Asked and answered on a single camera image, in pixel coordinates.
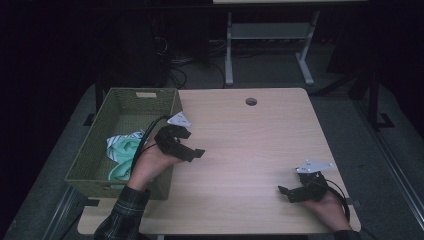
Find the woven storage basket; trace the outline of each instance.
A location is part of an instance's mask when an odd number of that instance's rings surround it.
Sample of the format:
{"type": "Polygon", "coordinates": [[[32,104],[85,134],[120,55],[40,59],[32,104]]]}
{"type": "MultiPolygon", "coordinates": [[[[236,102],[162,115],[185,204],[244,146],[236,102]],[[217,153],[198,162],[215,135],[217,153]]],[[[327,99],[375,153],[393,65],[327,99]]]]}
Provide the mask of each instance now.
{"type": "MultiPolygon", "coordinates": [[[[65,181],[87,197],[117,198],[124,181],[108,181],[109,172],[117,165],[106,155],[106,139],[146,130],[163,115],[182,111],[177,89],[111,88],[80,148],[65,181]]],[[[160,121],[153,131],[165,126],[160,121]]],[[[151,199],[165,200],[171,186],[172,167],[162,172],[148,189],[151,199]]]]}

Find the white marker tag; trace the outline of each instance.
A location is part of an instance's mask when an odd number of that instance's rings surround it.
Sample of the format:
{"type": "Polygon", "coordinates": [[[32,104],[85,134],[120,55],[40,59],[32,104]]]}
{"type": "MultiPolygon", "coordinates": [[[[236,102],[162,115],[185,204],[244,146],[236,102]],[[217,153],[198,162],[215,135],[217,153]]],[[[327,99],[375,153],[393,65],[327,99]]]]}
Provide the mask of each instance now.
{"type": "Polygon", "coordinates": [[[303,164],[299,168],[296,168],[296,171],[298,173],[314,173],[314,172],[327,170],[333,167],[334,166],[332,163],[323,163],[323,162],[306,159],[305,164],[303,164]]]}
{"type": "Polygon", "coordinates": [[[191,122],[187,120],[183,112],[175,114],[172,118],[168,119],[168,123],[181,127],[191,127],[191,122]]]}

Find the sleeve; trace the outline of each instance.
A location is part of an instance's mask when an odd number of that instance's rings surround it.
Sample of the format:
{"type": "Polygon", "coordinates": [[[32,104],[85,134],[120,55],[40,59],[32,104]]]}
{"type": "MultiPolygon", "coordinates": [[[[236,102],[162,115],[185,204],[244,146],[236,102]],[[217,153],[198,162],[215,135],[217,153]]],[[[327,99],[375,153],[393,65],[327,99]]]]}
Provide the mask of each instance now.
{"type": "Polygon", "coordinates": [[[361,235],[353,230],[334,232],[334,240],[361,240],[361,235]]]}
{"type": "Polygon", "coordinates": [[[150,192],[127,186],[122,190],[111,214],[100,224],[94,239],[146,239],[138,232],[150,192]]]}

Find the cloth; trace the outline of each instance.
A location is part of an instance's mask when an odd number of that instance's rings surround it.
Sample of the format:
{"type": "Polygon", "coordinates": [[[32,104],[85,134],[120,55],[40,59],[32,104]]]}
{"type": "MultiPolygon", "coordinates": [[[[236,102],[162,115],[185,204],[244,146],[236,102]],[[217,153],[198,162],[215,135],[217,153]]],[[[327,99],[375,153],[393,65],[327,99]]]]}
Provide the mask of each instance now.
{"type": "MultiPolygon", "coordinates": [[[[107,139],[107,156],[118,163],[108,175],[109,181],[128,181],[130,178],[132,160],[140,145],[144,132],[134,132],[129,135],[118,135],[107,139]]],[[[112,185],[113,189],[122,189],[123,185],[112,185]]]]}
{"type": "MultiPolygon", "coordinates": [[[[137,191],[125,186],[111,214],[94,233],[94,239],[148,240],[146,236],[138,232],[138,229],[149,197],[150,192],[137,191]]],[[[355,231],[338,231],[334,233],[334,239],[360,240],[361,237],[355,231]]]]}

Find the floor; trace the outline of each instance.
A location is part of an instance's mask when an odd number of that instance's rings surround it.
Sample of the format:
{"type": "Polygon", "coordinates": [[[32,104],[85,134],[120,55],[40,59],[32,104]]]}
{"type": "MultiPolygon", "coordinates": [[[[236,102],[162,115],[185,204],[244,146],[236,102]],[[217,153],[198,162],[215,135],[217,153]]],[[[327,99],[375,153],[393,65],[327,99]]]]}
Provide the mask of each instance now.
{"type": "MultiPolygon", "coordinates": [[[[294,44],[279,51],[235,58],[235,83],[226,88],[300,87],[312,93],[343,77],[325,71],[333,46],[314,44],[307,63],[316,83],[306,86],[295,60],[296,48],[294,44]]],[[[189,64],[178,68],[187,76],[184,88],[222,88],[223,76],[218,68],[223,70],[224,58],[211,58],[211,62],[214,65],[189,64]]],[[[181,72],[173,73],[182,81],[181,72]]],[[[175,87],[174,82],[170,80],[166,87],[175,87]]],[[[415,212],[411,208],[414,203],[408,198],[411,193],[416,194],[418,202],[424,197],[424,175],[420,172],[424,169],[424,140],[383,86],[380,86],[379,112],[388,114],[395,127],[374,131],[366,120],[367,96],[359,101],[349,99],[350,87],[348,83],[325,96],[310,99],[354,201],[363,226],[362,239],[372,239],[366,230],[378,239],[424,239],[424,226],[417,220],[422,211],[415,212]],[[402,171],[392,171],[393,164],[398,164],[402,171]],[[401,187],[404,182],[398,179],[402,173],[412,190],[401,187]]],[[[84,122],[94,112],[92,86],[80,100],[5,239],[91,238],[80,235],[75,222],[87,199],[62,179],[89,130],[84,122]]],[[[332,238],[319,235],[309,239],[332,238]]]]}

